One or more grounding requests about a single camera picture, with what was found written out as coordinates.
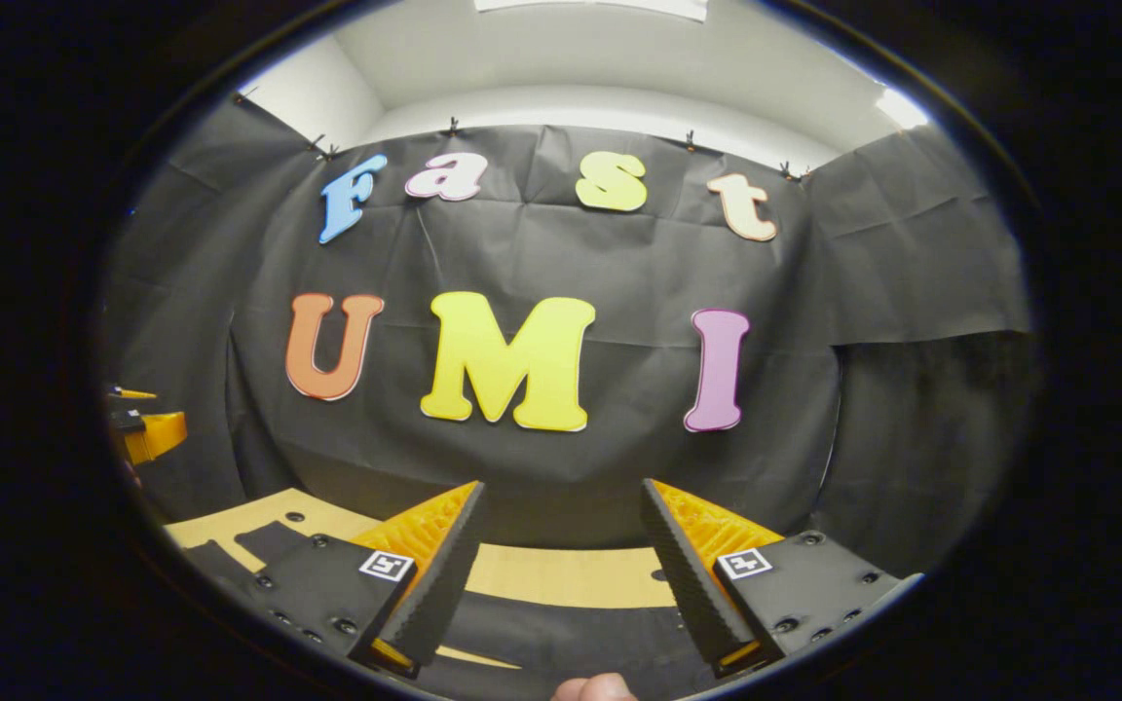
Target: black cloth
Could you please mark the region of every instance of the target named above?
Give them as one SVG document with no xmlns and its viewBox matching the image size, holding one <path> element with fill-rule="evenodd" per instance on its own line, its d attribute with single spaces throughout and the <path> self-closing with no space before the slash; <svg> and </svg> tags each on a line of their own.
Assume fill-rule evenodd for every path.
<svg viewBox="0 0 1122 701">
<path fill-rule="evenodd" d="M 579 162 L 599 150 L 646 165 L 640 211 L 579 203 Z M 411 200 L 405 179 L 442 151 L 489 159 L 480 194 Z M 387 167 L 365 216 L 321 246 L 321 191 L 375 154 Z M 767 192 L 761 216 L 779 227 L 774 240 L 744 240 L 726 225 L 705 187 L 725 173 Z M 338 403 L 300 395 L 285 376 L 292 299 L 309 292 L 338 305 L 349 294 L 386 301 L 360 382 Z M 490 424 L 478 407 L 462 423 L 423 416 L 439 332 L 431 302 L 442 292 L 484 294 L 506 338 L 540 298 L 591 303 L 579 377 L 587 428 L 530 431 L 508 413 Z M 700 359 L 690 316 L 708 306 L 752 320 L 736 398 L 743 419 L 693 434 L 682 426 Z M 200 124 L 142 192 L 108 275 L 107 349 L 116 381 L 187 413 L 187 442 L 141 469 L 175 519 L 286 487 L 381 519 L 480 479 L 487 542 L 636 546 L 646 544 L 636 489 L 651 476 L 766 527 L 824 524 L 904 573 L 963 532 L 968 505 L 997 482 L 1005 442 L 907 446 L 870 435 L 861 426 L 873 418 L 895 424 L 923 412 L 920 387 L 892 376 L 856 381 L 866 372 L 843 363 L 874 360 L 843 348 L 884 344 L 876 362 L 886 362 L 917 353 L 916 343 L 994 334 L 976 343 L 1005 353 L 1030 331 L 1028 307 L 1014 237 L 931 128 L 838 157 L 801 185 L 736 156 L 550 126 L 423 133 L 329 163 L 246 102 Z M 318 367 L 333 367 L 342 335 L 337 310 L 321 328 Z M 1001 400 L 990 399 L 1000 389 L 953 385 L 958 422 Z M 521 389 L 512 407 L 519 402 Z M 910 412 L 888 412 L 900 405 Z M 904 471 L 909 448 L 916 467 Z M 936 468 L 944 456 L 963 469 Z M 885 488 L 861 487 L 881 476 L 908 480 L 916 498 L 891 509 Z M 965 507 L 942 509 L 935 494 Z M 899 524 L 945 537 L 904 543 Z"/>
</svg>

